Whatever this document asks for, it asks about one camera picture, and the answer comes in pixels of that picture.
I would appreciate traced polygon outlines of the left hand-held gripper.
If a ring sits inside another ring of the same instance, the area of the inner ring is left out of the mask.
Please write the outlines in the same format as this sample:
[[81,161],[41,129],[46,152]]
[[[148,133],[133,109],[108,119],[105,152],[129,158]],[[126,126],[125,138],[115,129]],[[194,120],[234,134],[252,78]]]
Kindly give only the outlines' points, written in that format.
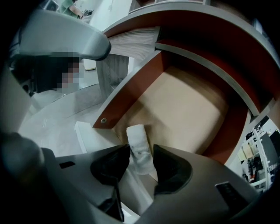
[[74,83],[82,59],[101,61],[111,43],[100,30],[54,11],[36,10],[9,48],[8,66],[29,96]]

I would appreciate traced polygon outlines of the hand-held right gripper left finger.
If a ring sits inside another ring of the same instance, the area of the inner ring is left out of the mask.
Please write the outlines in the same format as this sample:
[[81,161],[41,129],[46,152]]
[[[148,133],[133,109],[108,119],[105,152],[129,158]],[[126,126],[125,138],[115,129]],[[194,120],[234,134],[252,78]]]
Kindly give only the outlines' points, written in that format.
[[92,175],[101,184],[114,187],[111,198],[106,199],[98,208],[119,221],[124,221],[124,214],[118,184],[129,162],[130,146],[126,144],[92,162],[90,167]]

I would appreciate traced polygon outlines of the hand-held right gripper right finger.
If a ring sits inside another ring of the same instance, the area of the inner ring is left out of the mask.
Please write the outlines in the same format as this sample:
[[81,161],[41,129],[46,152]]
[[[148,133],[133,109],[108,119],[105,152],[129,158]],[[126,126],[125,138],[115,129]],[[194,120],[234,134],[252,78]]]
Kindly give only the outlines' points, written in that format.
[[193,175],[191,164],[186,159],[156,144],[153,152],[153,164],[158,179],[154,195],[174,194],[183,189]]

